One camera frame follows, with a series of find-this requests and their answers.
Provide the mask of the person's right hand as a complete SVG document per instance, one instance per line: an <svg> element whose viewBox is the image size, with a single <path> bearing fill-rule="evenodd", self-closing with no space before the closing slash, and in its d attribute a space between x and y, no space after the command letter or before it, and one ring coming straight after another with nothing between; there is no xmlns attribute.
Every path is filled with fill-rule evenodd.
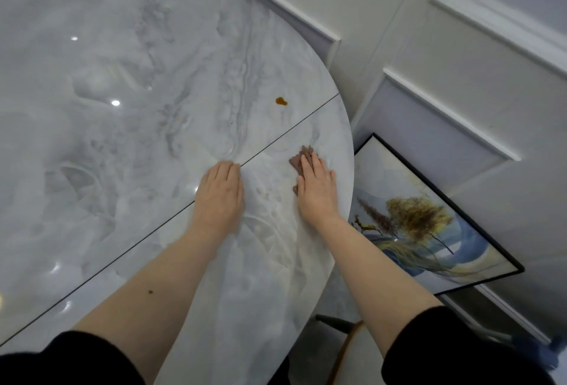
<svg viewBox="0 0 567 385"><path fill-rule="evenodd" d="M321 180L314 178L312 169L305 157L302 157L302 162L306 188L304 196L297 197L299 212L311 227L322 232L327 224L340 218L337 188L336 191L327 191L327 171L331 169L327 167L324 159L321 158Z"/></svg>

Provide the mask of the black sleeve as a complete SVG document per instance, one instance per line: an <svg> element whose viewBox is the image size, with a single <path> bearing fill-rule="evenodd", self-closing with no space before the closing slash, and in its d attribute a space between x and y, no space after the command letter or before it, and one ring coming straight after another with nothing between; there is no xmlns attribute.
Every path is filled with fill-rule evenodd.
<svg viewBox="0 0 567 385"><path fill-rule="evenodd" d="M67 331L42 351L0 355L0 385L145 385L124 353L96 335Z"/></svg>
<svg viewBox="0 0 567 385"><path fill-rule="evenodd" d="M384 357L386 385L556 385L536 362L476 335L447 307L426 310Z"/></svg>

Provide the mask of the person's left hand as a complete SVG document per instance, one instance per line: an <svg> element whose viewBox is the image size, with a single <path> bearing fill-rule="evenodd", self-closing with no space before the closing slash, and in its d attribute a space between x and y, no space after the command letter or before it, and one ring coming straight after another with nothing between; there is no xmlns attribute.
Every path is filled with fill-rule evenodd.
<svg viewBox="0 0 567 385"><path fill-rule="evenodd" d="M245 208L244 197L244 188L241 191L197 190L190 229L220 243L237 228Z"/></svg>

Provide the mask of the blue fabric item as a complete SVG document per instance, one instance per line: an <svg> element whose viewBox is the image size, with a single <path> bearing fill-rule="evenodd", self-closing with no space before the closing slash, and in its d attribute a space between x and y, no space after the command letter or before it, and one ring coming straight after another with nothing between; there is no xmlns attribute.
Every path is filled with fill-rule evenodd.
<svg viewBox="0 0 567 385"><path fill-rule="evenodd" d="M561 336L553 337L547 344L532 336L512 336L511 344L522 356L532 360L549 373L559 367L559 356L567 350L567 339Z"/></svg>

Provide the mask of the brown cleaning cloth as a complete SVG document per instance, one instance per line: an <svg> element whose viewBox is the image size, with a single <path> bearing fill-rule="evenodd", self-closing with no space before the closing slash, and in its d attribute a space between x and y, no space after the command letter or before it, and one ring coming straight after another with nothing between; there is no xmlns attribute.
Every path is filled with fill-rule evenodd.
<svg viewBox="0 0 567 385"><path fill-rule="evenodd" d="M314 154L317 154L317 159L314 160ZM317 152L315 152L314 148L312 146L305 146L303 145L300 149L300 151L294 155L293 157L291 157L289 159L289 163L291 164L291 166L294 168L294 170L296 171L298 176L301 176L303 179L305 179L304 175L304 171L303 171L303 167L302 167L302 157L305 158L305 160L307 160L308 164L310 165L312 172L314 174L316 174L315 172L315 168L314 168L314 162L319 162L319 164L321 164L321 156L318 155Z"/></svg>

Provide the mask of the person's left forearm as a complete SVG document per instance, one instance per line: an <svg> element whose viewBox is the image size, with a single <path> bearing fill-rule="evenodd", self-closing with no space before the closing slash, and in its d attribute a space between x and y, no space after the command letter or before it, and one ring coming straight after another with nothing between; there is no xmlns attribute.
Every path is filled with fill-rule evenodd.
<svg viewBox="0 0 567 385"><path fill-rule="evenodd" d="M107 340L153 385L181 328L209 262L238 226L198 219L176 242L83 317L74 331Z"/></svg>

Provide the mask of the black right sleeve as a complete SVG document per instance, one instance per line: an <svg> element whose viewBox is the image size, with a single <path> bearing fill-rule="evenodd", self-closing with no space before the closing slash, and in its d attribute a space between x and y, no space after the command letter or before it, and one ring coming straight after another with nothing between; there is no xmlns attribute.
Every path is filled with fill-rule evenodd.
<svg viewBox="0 0 567 385"><path fill-rule="evenodd" d="M426 310L384 357L386 385L556 385L536 362L476 335L447 307Z"/></svg>

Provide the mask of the black left sleeve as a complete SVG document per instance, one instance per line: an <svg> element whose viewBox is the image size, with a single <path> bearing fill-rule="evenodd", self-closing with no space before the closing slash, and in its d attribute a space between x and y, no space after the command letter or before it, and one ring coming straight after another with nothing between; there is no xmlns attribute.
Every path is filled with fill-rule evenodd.
<svg viewBox="0 0 567 385"><path fill-rule="evenodd" d="M145 385L124 353L96 335L67 331L42 351L0 355L0 385Z"/></svg>

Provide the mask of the black framed landscape painting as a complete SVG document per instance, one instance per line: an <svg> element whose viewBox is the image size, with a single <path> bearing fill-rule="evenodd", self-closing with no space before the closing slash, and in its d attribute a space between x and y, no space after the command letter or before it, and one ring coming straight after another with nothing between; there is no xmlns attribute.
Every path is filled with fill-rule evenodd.
<svg viewBox="0 0 567 385"><path fill-rule="evenodd" d="M434 295L522 274L525 267L373 133L354 153L349 223Z"/></svg>

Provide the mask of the person's right forearm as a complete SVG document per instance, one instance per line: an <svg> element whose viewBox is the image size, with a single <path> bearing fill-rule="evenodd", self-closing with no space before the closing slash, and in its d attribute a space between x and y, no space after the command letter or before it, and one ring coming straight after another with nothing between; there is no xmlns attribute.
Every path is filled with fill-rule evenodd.
<svg viewBox="0 0 567 385"><path fill-rule="evenodd" d="M381 355L401 331L442 303L339 215L316 221Z"/></svg>

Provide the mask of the chair with wooden frame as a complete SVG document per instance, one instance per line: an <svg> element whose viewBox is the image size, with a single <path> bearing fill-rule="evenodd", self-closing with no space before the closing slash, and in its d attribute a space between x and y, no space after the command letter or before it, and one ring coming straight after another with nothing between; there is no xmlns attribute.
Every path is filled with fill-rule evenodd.
<svg viewBox="0 0 567 385"><path fill-rule="evenodd" d="M346 338L339 350L336 360L333 363L330 374L325 382L325 385L334 385L336 376L344 359L344 356L348 350L348 346L354 336L365 326L364 321L358 321L357 323L349 322L338 317L329 317L326 315L317 314L315 315L315 320L321 322L329 327L343 333Z"/></svg>

